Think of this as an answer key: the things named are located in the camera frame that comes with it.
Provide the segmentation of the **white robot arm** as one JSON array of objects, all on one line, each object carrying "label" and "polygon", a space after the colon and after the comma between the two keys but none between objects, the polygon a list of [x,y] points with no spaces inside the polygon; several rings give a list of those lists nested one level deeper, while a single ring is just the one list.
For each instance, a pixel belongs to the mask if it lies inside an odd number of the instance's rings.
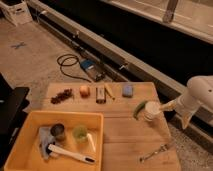
[{"label": "white robot arm", "polygon": [[213,75],[190,78],[186,90],[174,100],[162,104],[159,109],[175,110],[181,115],[182,128],[186,129],[200,107],[213,110]]}]

